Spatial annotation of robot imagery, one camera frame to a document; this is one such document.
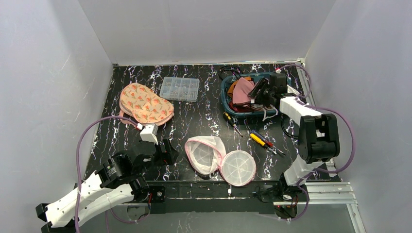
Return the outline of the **dusty pink bra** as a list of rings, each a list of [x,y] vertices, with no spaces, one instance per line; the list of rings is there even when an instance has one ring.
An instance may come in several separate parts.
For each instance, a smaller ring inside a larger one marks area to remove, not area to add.
[[[243,88],[241,88],[240,82],[239,82],[235,88],[235,93],[234,93],[234,96],[232,97],[232,102],[234,104],[250,103],[251,98],[248,97],[247,92],[248,90],[246,90],[246,87],[244,86]]]

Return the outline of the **white satin bra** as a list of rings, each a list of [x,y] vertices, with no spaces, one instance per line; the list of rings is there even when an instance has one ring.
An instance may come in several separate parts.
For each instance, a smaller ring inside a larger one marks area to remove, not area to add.
[[[264,106],[262,104],[251,104],[252,110],[257,110],[257,111],[262,111],[263,112],[263,117],[262,117],[262,121],[265,121],[267,119],[271,119],[273,117],[278,116],[279,111],[273,107],[273,106]]]

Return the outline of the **white mesh laundry bag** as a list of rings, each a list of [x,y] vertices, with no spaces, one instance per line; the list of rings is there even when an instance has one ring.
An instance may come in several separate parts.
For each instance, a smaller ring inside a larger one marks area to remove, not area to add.
[[[185,143],[185,152],[193,169],[203,176],[218,171],[232,186],[244,186],[255,176],[254,158],[242,150],[227,152],[216,136],[195,136]]]

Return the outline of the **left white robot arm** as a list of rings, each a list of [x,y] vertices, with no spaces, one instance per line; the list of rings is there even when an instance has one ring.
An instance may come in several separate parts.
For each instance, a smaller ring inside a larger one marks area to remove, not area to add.
[[[116,152],[64,197],[35,208],[45,222],[41,232],[74,233],[94,216],[120,204],[136,201],[150,207],[152,201],[161,202],[164,196],[158,197],[157,192],[164,189],[150,187],[143,174],[151,167],[173,165],[178,154],[167,139],[159,145],[139,141]]]

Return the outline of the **floral pink laundry bag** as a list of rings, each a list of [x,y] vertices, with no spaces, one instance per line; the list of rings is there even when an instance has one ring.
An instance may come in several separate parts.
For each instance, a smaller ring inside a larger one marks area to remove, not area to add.
[[[161,126],[174,116],[174,106],[170,101],[139,83],[131,83],[121,91],[119,106],[121,117],[132,117],[143,126]]]

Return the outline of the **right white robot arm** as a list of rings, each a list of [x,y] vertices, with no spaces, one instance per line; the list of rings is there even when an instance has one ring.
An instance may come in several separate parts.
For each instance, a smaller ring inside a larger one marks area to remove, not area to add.
[[[339,155],[337,118],[310,108],[289,92],[285,74],[272,73],[260,78],[248,96],[253,103],[275,107],[299,126],[299,155],[284,172],[287,185],[303,184],[312,171]]]

